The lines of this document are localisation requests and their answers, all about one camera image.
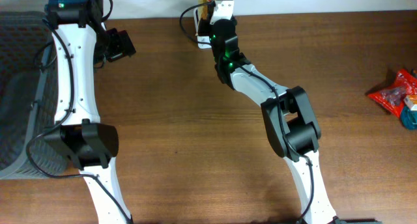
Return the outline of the small orange box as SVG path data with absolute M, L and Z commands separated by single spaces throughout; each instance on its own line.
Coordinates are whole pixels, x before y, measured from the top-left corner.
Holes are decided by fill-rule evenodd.
M 417 111 L 417 95 L 416 94 L 409 94 L 406 95 L 404 98 L 405 105 L 411 110 L 411 111 Z

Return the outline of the red skittles candy bag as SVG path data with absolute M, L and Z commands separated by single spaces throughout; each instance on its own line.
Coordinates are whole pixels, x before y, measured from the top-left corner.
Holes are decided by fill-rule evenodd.
M 396 73 L 394 81 L 389 86 L 379 88 L 367 94 L 367 97 L 400 119 L 401 112 L 406 106 L 403 100 L 409 94 L 416 94 L 416 72 L 414 70 L 408 72 L 403 68 Z

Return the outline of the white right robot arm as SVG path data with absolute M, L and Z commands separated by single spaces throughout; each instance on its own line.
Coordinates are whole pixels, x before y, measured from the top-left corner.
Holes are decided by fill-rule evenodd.
M 300 198 L 298 223 L 335 223 L 319 163 L 321 129 L 301 87 L 278 85 L 262 75 L 240 51 L 234 0 L 199 0 L 199 41 L 210 47 L 220 81 L 260 108 L 268 142 L 289 166 Z

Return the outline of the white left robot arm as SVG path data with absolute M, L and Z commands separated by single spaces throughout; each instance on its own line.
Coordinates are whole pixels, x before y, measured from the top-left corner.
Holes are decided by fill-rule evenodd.
M 100 120 L 94 66 L 130 57 L 136 49 L 126 31 L 106 29 L 104 0 L 49 0 L 45 13 L 56 47 L 58 104 L 55 124 L 42 138 L 85 180 L 99 223 L 132 223 L 116 172 L 119 136 Z

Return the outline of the blue mouthwash bottle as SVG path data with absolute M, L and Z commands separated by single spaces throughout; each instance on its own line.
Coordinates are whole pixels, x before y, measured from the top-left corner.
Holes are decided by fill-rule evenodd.
M 416 130 L 416 111 L 411 111 L 407 106 L 405 106 L 401 112 L 400 119 L 406 129 Z

